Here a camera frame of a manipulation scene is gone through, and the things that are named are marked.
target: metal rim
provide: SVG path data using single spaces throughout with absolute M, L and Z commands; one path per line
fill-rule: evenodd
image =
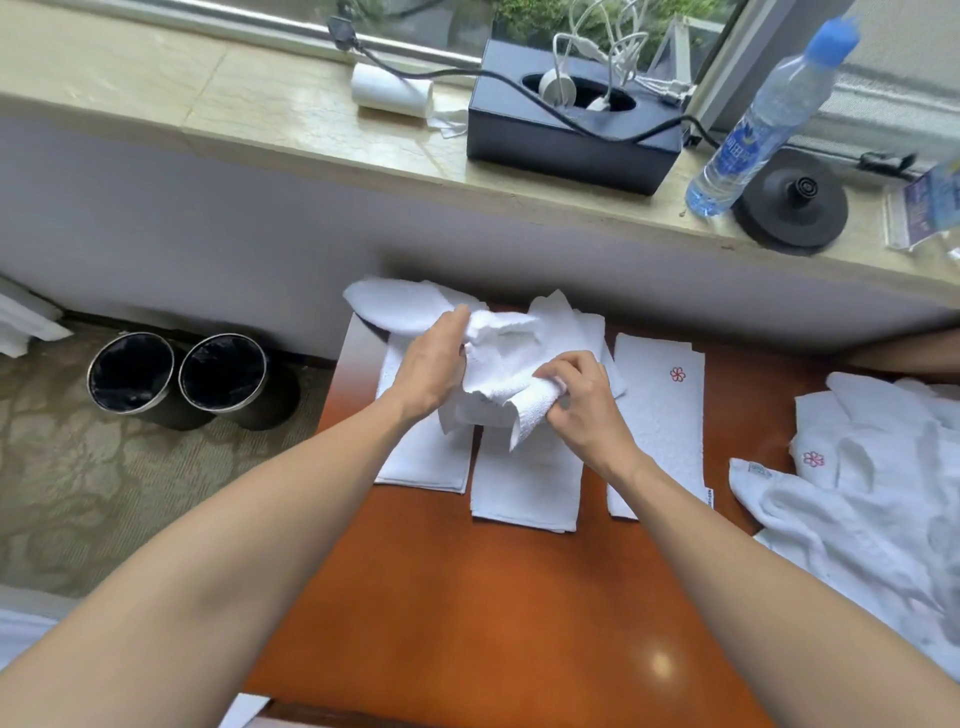
M 115 409 L 108 409 L 107 407 L 104 407 L 102 404 L 100 404 L 97 401 L 97 398 L 93 396 L 93 387 L 91 386 L 90 378 L 93 376 L 93 365 L 97 363 L 97 360 L 100 358 L 100 356 L 107 349 L 109 349 L 114 344 L 116 344 L 118 341 L 122 341 L 123 339 L 129 339 L 132 336 L 152 336 L 153 338 L 159 341 L 162 341 L 164 346 L 167 348 L 167 351 L 170 353 L 170 372 L 169 374 L 167 374 L 167 378 L 163 381 L 163 386 L 160 387 L 160 391 L 157 392 L 156 396 L 153 397 L 150 401 L 148 401 L 146 404 L 141 404 L 136 409 L 130 409 L 130 410 L 127 410 L 126 412 L 118 412 Z M 96 404 L 104 412 L 109 412 L 111 415 L 138 415 L 141 412 L 146 412 L 149 409 L 153 409 L 158 404 L 160 404 L 163 400 L 165 400 L 168 394 L 170 394 L 170 385 L 174 378 L 174 372 L 177 370 L 176 365 L 177 365 L 177 355 L 174 352 L 173 346 L 170 344 L 169 341 L 164 339 L 159 334 L 152 333 L 151 331 L 129 331 L 128 333 L 122 333 L 119 336 L 117 336 L 115 339 L 113 339 L 112 341 L 110 341 L 109 343 L 101 347 L 101 349 L 97 351 L 97 353 L 90 360 L 90 365 L 86 368 L 86 393 L 90 396 L 90 399 L 93 401 L 94 404 Z
M 214 339 L 221 339 L 221 338 L 224 338 L 225 336 L 230 336 L 238 339 L 246 339 L 256 347 L 256 350 L 260 352 L 260 358 L 263 360 L 263 376 L 260 378 L 259 383 L 256 385 L 256 389 L 254 389 L 243 401 L 238 402 L 237 404 L 232 404 L 230 407 L 220 407 L 220 408 L 204 407 L 202 404 L 197 404 L 195 401 L 193 401 L 190 395 L 187 394 L 186 388 L 183 386 L 183 367 L 186 366 L 186 363 L 190 360 L 190 357 L 193 356 L 193 353 L 197 349 L 202 347 L 204 344 L 207 344 L 213 341 Z M 255 400 L 259 396 L 259 394 L 263 391 L 263 388 L 267 386 L 267 379 L 270 377 L 270 374 L 268 372 L 269 364 L 270 364 L 270 360 L 267 358 L 267 353 L 263 351 L 263 347 L 261 347 L 256 342 L 255 339 L 250 338 L 250 336 L 247 336 L 246 334 L 242 334 L 242 333 L 216 333 L 213 336 L 207 336 L 203 341 L 198 343 L 196 346 L 193 347 L 193 349 L 191 349 L 189 352 L 186 353 L 186 356 L 183 358 L 183 361 L 180 363 L 180 371 L 177 374 L 177 385 L 180 388 L 180 393 L 183 394 L 183 398 L 188 402 L 190 402 L 190 404 L 195 406 L 197 409 L 202 409 L 204 412 L 210 412 L 214 415 L 225 415 L 230 412 L 236 412 L 241 407 L 246 407 L 248 404 L 250 404 L 253 400 Z

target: black cable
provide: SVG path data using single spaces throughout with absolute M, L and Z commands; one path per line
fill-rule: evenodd
M 497 81 L 508 85 L 517 93 L 521 93 L 526 96 L 530 101 L 539 106 L 541 109 L 546 111 L 548 114 L 556 118 L 557 120 L 566 124 L 574 132 L 581 133 L 583 136 L 589 136 L 591 139 L 599 139 L 600 141 L 609 141 L 615 144 L 638 144 L 641 141 L 649 139 L 651 136 L 656 136 L 661 132 L 665 132 L 668 129 L 673 129 L 674 127 L 679 127 L 683 124 L 684 121 L 689 122 L 697 131 L 700 133 L 700 136 L 703 137 L 704 141 L 709 144 L 714 149 L 719 149 L 720 142 L 714 139 L 710 133 L 704 128 L 704 125 L 700 123 L 700 119 L 696 116 L 691 116 L 690 114 L 684 114 L 682 116 L 675 116 L 672 119 L 667 119 L 666 121 L 658 124 L 652 129 L 648 129 L 646 132 L 634 134 L 633 136 L 625 136 L 623 138 L 615 138 L 611 136 L 603 136 L 597 132 L 592 132 L 571 119 L 565 113 L 554 109 L 551 105 L 547 104 L 543 99 L 541 99 L 537 94 L 530 91 L 525 86 L 518 84 L 511 78 L 504 76 L 503 74 L 497 73 L 496 71 L 490 71 L 486 68 L 441 68 L 437 71 L 427 71 L 426 73 L 409 73 L 407 71 L 402 71 L 399 68 L 394 68 L 393 66 L 381 61 L 377 56 L 375 56 L 371 51 L 367 50 L 364 47 L 363 43 L 354 36 L 350 45 L 356 49 L 359 53 L 362 53 L 372 63 L 388 73 L 392 73 L 395 76 L 401 79 L 407 79 L 409 81 L 432 81 L 433 79 L 440 79 L 446 76 L 480 76 L 488 79 L 496 79 Z

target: black tissue box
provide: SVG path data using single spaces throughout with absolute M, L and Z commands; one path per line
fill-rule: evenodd
M 553 68 L 553 55 L 490 40 L 482 67 L 537 93 L 540 77 Z M 681 113 L 629 82 L 611 98 L 614 111 L 585 107 L 607 90 L 607 67 L 596 61 L 567 60 L 566 73 L 577 84 L 577 106 L 560 109 L 592 132 L 614 138 L 643 133 Z M 653 195 L 684 146 L 682 126 L 639 144 L 614 144 L 574 132 L 530 99 L 497 79 L 478 78 L 470 97 L 467 157 L 577 182 Z

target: towel label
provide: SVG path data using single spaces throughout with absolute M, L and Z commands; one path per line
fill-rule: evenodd
M 759 475 L 760 477 L 765 477 L 767 480 L 770 480 L 774 474 L 768 471 L 759 463 L 751 463 L 747 466 L 747 470 L 753 473 L 754 475 Z

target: blue bottle cap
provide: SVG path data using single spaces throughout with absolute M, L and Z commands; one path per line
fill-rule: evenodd
M 860 42 L 860 29 L 850 18 L 835 17 L 824 23 L 806 46 L 811 61 L 836 68 Z

